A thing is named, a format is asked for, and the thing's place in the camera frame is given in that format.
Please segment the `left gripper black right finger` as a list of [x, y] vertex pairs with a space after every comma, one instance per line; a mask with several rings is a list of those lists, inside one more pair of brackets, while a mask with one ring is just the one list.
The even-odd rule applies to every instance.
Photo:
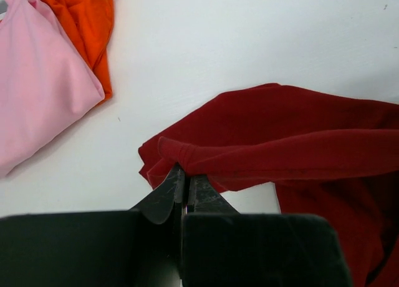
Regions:
[[183, 286], [351, 286], [337, 233], [307, 214], [238, 213], [202, 175], [182, 221]]

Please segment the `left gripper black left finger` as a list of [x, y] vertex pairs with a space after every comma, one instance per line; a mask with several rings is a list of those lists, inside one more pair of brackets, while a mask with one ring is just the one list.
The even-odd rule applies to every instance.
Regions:
[[129, 210], [1, 218], [2, 286], [179, 286], [172, 232], [183, 172]]

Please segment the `dark red t shirt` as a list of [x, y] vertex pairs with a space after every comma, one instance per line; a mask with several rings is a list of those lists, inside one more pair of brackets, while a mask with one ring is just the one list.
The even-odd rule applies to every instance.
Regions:
[[336, 230], [355, 286], [398, 285], [398, 106], [264, 84], [219, 94], [146, 141], [152, 187], [174, 164], [218, 192], [266, 182], [283, 213]]

